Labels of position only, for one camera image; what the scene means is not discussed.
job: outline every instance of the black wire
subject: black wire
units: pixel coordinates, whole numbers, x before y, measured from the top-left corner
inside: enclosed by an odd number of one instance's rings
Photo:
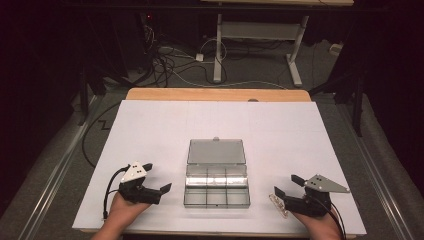
[[[88,132],[90,131],[90,129],[93,127],[93,125],[105,114],[107,113],[109,110],[111,110],[112,108],[118,106],[119,104],[121,104],[121,102],[117,102],[115,104],[113,104],[112,106],[108,107],[105,111],[103,111],[96,119],[93,120],[93,122],[90,124],[90,126],[88,126],[87,131],[84,133],[82,140],[81,140],[81,148],[82,148],[82,154],[84,155],[85,160],[88,162],[88,164],[90,164],[91,167],[95,168],[96,165],[94,165],[90,159],[87,156],[87,153],[85,151],[85,139],[87,137]]]
[[[340,223],[342,224],[342,228],[343,228],[343,234],[344,234],[344,238],[346,239],[346,229],[344,227],[344,223],[343,223],[343,219],[342,219],[342,215],[340,215],[339,210],[337,209],[336,205],[334,205],[334,203],[331,203],[331,205],[334,207],[334,209],[337,212],[337,215],[339,215],[339,219],[340,219]]]
[[[121,173],[121,172],[126,172],[129,168],[130,168],[130,165],[128,164],[128,166],[126,166],[126,167],[124,167],[124,168],[121,168],[121,169],[119,169],[118,171],[116,171],[116,172],[113,174],[112,178],[110,179],[109,184],[107,185],[106,193],[105,193],[105,198],[103,199],[103,219],[104,219],[104,220],[106,220],[106,219],[107,219],[107,217],[108,217],[108,215],[109,215],[109,214],[108,214],[108,212],[107,212],[107,210],[106,210],[106,207],[107,207],[107,199],[108,199],[109,193],[111,193],[111,192],[110,192],[110,187],[112,186],[113,180],[115,179],[115,177],[116,177],[119,173]]]
[[[317,202],[318,204],[320,204],[327,211],[327,213],[330,214],[331,218],[333,218],[334,222],[337,225],[337,228],[340,231],[340,239],[346,240],[346,233],[344,231],[344,227],[342,229],[342,226],[340,225],[340,222],[337,219],[337,217],[334,215],[334,213],[330,209],[328,209],[320,200],[318,200],[318,199],[316,199],[312,196],[308,196],[308,197],[311,198],[312,200],[314,200],[315,202]]]

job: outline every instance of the cable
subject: cable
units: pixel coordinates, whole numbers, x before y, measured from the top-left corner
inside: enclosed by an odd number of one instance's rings
[[[85,138],[88,135],[88,132],[90,131],[90,129],[93,127],[93,125],[105,114],[107,113],[109,110],[111,110],[112,108],[118,106],[119,104],[121,104],[121,102],[117,102],[115,104],[113,104],[112,106],[108,107],[105,111],[103,111],[96,119],[93,120],[93,122],[90,124],[90,126],[88,126],[87,131],[84,133],[84,135],[82,136],[82,140],[81,140],[81,148],[82,148],[82,154],[84,155],[85,160],[88,162],[88,164],[90,164],[91,167],[96,168],[96,165],[94,165],[90,159],[87,156],[87,153],[85,151]]]
[[[330,210],[330,209],[328,209],[320,200],[318,200],[317,198],[315,198],[315,197],[312,197],[312,196],[308,196],[309,198],[311,198],[312,200],[314,200],[315,202],[317,202],[319,205],[321,205],[326,211],[327,211],[327,213],[331,216],[331,218],[334,220],[334,222],[336,223],[336,225],[337,225],[337,228],[339,229],[339,232],[340,232],[340,239],[341,240],[346,240],[346,232],[345,232],[345,230],[344,230],[344,226],[343,226],[343,228],[342,228],[342,226],[340,225],[340,222],[339,222],[339,220],[337,219],[337,217],[334,215],[334,213]]]
[[[342,228],[343,228],[344,238],[346,239],[346,229],[345,229],[345,227],[344,227],[344,223],[343,223],[342,215],[340,215],[340,212],[339,212],[339,210],[337,209],[336,205],[334,205],[334,203],[331,203],[331,206],[333,206],[333,207],[334,207],[334,209],[335,209],[335,210],[336,210],[336,212],[337,212],[337,215],[339,216],[340,223],[342,224]]]
[[[116,171],[115,174],[113,174],[112,178],[110,179],[109,184],[107,185],[107,188],[106,188],[105,198],[103,200],[103,220],[106,220],[108,215],[109,215],[109,213],[106,210],[106,207],[107,207],[107,199],[108,199],[109,194],[111,192],[114,192],[114,191],[110,191],[110,187],[112,186],[112,182],[119,173],[126,172],[130,168],[130,166],[131,165],[128,164],[128,166],[119,169],[118,171]]]

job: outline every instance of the white tabletop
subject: white tabletop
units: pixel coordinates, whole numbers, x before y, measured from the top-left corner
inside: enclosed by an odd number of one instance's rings
[[[189,209],[183,205],[191,139],[242,139],[251,205],[248,209]],[[144,186],[172,183],[159,205],[150,207],[128,232],[305,236],[292,215],[282,218],[269,193],[274,186],[289,196],[304,189],[291,174],[309,179],[319,173],[349,187],[313,102],[123,101],[88,186],[73,228],[98,230],[107,184],[119,168],[134,161],[153,163]],[[118,187],[119,177],[112,185]],[[331,193],[347,234],[366,234],[352,194]]]

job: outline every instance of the white desk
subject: white desk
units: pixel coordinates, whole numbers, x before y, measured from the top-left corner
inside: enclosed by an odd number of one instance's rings
[[[249,209],[187,209],[183,205],[190,139],[243,139]],[[320,173],[347,186],[313,102],[123,101],[73,228],[96,231],[103,222],[104,192],[113,173],[133,161],[153,163],[145,186],[172,182],[161,203],[143,213],[129,233],[305,237],[293,216],[283,219],[268,198],[278,186],[290,196],[304,189],[290,175]],[[117,188],[118,180],[112,189]],[[346,232],[365,228],[351,194],[331,194]]]
[[[321,6],[352,6],[353,0],[202,0],[205,2],[246,3],[246,4],[282,4],[282,5],[321,5]],[[216,33],[216,53],[213,81],[221,82],[222,70],[222,38],[250,38],[270,40],[294,40],[293,52],[286,54],[287,65],[293,84],[302,87],[302,80],[296,66],[296,57],[302,43],[309,16],[303,16],[299,24],[224,22],[222,14],[218,14]]]

